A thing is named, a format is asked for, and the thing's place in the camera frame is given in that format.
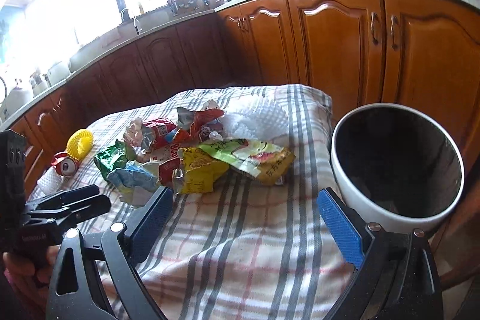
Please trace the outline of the left hand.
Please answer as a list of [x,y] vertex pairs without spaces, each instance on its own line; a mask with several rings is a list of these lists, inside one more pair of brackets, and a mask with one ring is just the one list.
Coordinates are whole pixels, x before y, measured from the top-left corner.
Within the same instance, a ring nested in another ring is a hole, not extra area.
[[48,284],[58,251],[58,245],[50,246],[46,250],[44,256],[46,264],[44,266],[34,266],[31,260],[13,253],[3,253],[2,260],[11,274],[22,277],[36,277],[40,283]]

